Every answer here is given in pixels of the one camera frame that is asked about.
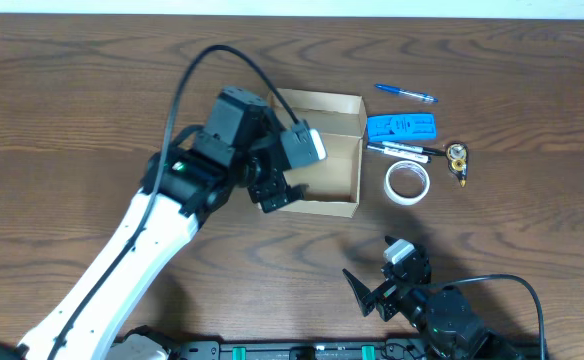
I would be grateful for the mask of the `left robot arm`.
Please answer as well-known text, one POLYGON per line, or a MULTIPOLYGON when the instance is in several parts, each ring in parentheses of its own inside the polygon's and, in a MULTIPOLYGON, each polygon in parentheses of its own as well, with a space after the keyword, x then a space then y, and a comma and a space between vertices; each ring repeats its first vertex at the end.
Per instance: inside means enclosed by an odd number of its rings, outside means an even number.
POLYGON ((103 250, 72 290, 0 359, 103 359, 165 265, 237 187, 263 212, 304 196, 285 172, 322 161, 319 132, 304 120, 284 126, 259 96, 222 89, 204 125, 169 136, 103 250))

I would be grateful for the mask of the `blue plastic case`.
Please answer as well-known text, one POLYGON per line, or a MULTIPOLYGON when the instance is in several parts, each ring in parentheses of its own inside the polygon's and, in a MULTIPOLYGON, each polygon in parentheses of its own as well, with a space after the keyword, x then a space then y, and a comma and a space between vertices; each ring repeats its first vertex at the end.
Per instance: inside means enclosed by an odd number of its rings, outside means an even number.
POLYGON ((367 119, 367 133, 370 142, 433 140, 437 126, 430 113, 375 115, 367 119))

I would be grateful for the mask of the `brown cardboard box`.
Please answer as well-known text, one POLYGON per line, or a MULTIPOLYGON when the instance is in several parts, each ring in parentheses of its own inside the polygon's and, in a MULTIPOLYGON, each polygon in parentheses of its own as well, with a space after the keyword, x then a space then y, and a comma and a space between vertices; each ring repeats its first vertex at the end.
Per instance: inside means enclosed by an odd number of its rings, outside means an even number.
POLYGON ((367 113, 363 97, 282 89, 300 120, 316 129, 327 157, 312 166, 284 173, 290 185, 304 185, 305 195, 283 207, 286 212, 351 218, 360 203, 361 162, 367 113))

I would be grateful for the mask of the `yellow correction tape dispenser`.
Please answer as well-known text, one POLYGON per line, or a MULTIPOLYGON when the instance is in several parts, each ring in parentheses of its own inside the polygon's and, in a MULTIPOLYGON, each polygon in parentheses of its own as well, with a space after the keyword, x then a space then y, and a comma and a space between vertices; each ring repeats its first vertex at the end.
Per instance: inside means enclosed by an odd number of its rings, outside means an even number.
POLYGON ((448 168, 454 174, 461 187, 465 187, 468 176, 468 147, 464 143, 451 143, 446 148, 448 168))

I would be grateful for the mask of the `white masking tape roll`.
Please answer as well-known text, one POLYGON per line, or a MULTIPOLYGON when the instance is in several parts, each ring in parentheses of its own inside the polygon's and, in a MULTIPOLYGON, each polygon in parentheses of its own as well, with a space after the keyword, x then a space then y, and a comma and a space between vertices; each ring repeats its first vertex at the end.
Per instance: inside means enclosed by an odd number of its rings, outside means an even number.
POLYGON ((413 161, 402 160, 392 164, 385 173, 383 190, 397 205, 412 206, 429 192, 431 181, 425 168, 413 161))

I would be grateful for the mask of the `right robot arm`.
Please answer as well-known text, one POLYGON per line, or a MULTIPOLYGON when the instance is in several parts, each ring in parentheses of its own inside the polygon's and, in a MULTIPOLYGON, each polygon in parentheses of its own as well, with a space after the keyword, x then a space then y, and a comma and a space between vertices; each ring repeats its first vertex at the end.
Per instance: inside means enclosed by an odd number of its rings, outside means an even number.
POLYGON ((502 336, 488 328, 453 285, 429 290, 432 270, 427 250, 403 239, 383 253, 384 282, 371 290, 348 270, 343 274, 363 316, 376 311, 387 322, 400 314, 441 359, 522 359, 502 336))

